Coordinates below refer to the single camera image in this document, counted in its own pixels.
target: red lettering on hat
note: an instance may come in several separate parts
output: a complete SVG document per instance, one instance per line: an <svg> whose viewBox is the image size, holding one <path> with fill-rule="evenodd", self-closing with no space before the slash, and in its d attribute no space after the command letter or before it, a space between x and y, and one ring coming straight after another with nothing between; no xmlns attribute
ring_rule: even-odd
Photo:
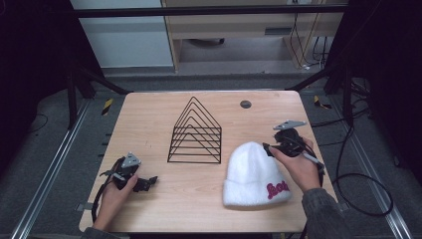
<svg viewBox="0 0 422 239"><path fill-rule="evenodd" d="M284 181L282 181L281 183L277 183L276 186L274 186L273 183L269 183L267 185L267 191L268 191L268 199L271 200L277 194L283 191L290 191L290 190L288 188L288 185Z"/></svg>

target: wooden table top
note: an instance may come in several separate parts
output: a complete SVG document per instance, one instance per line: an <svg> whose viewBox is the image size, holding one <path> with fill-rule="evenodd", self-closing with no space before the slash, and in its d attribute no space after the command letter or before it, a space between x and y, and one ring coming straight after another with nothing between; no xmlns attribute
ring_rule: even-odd
<svg viewBox="0 0 422 239"><path fill-rule="evenodd" d="M173 129L192 97L221 126L221 163L167 161ZM242 108L242 101L249 101L251 107ZM302 208L303 194L280 163L278 166L293 194L289 201L248 208L227 208L223 205L223 183L231 153L248 141L276 144L273 126L286 120L309 121L297 92L166 92L127 95L99 175L111 169L118 158L131 151L141 160L136 174L146 179L158 176L158 180L149 191L130 194L110 230L162 233L302 231L306 223ZM297 131L316 142L308 123L297 127ZM323 161L316 143L315 153ZM97 177L89 202L94 201L104 180L103 176ZM327 174L323 187L335 198ZM85 211L80 223L81 230L92 224L91 211Z"/></svg>

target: white wall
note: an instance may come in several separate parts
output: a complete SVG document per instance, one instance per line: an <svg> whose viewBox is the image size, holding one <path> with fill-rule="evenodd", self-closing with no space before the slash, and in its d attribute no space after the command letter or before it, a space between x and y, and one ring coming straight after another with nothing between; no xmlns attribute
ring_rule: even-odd
<svg viewBox="0 0 422 239"><path fill-rule="evenodd" d="M159 0L71 0L75 9L161 7ZM80 19L102 68L173 67L163 17Z"/></svg>

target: triangular metal rack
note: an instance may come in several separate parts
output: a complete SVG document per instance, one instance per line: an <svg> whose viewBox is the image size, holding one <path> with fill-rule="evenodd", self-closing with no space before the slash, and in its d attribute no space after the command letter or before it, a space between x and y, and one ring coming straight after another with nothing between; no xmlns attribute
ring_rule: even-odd
<svg viewBox="0 0 422 239"><path fill-rule="evenodd" d="M192 97L173 128L167 162L221 163L222 128Z"/></svg>

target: white beanie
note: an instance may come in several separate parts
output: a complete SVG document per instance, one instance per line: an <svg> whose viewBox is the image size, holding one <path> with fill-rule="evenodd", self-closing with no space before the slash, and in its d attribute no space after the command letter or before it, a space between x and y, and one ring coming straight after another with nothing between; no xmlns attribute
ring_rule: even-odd
<svg viewBox="0 0 422 239"><path fill-rule="evenodd" d="M259 206L291 197L275 159L260 144L251 141L235 149L224 181L225 206Z"/></svg>

